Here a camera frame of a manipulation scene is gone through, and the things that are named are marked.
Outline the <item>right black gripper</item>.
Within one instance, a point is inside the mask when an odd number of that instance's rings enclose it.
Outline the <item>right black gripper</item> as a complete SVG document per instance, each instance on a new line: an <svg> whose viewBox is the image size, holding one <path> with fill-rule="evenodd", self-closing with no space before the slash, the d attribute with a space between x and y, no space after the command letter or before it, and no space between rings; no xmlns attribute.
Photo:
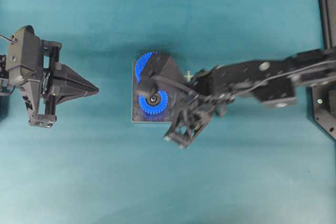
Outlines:
<svg viewBox="0 0 336 224"><path fill-rule="evenodd" d="M174 106L172 124L164 135L166 141L180 143L180 148L187 148L209 125L213 115L224 116L226 106L235 100L229 92L214 93L211 89L212 73L202 69L189 83L174 84L181 94Z"/></svg>

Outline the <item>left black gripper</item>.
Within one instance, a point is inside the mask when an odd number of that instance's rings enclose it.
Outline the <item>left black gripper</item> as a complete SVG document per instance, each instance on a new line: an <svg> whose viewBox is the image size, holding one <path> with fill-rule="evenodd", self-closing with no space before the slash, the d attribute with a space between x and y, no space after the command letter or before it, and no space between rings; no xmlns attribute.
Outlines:
<svg viewBox="0 0 336 224"><path fill-rule="evenodd" d="M41 41L38 69L27 82L27 112L31 126L50 128L57 121L56 104L99 92L94 84L59 62L60 50L58 42ZM53 77L72 83L52 86Z"/></svg>

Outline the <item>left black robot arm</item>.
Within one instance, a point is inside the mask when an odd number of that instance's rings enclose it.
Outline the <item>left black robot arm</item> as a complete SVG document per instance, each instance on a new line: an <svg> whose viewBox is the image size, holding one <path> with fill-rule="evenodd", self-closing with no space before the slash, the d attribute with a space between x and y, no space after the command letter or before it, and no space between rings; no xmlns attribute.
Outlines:
<svg viewBox="0 0 336 224"><path fill-rule="evenodd" d="M1 55L1 96L10 96L18 89L31 126L50 128L57 121L56 105L99 92L94 84L59 62L60 50L60 43L42 40L37 70L28 70L25 77L14 69L6 70L13 58Z"/></svg>

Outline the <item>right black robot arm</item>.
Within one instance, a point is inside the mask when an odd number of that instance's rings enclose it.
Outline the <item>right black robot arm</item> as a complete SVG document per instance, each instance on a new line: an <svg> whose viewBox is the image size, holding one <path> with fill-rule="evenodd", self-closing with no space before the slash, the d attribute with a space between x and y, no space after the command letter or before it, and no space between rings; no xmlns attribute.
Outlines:
<svg viewBox="0 0 336 224"><path fill-rule="evenodd" d="M283 107L296 101L296 87L335 80L335 48L298 53L284 60L252 60L195 73L174 107L167 141L187 148L237 97Z"/></svg>

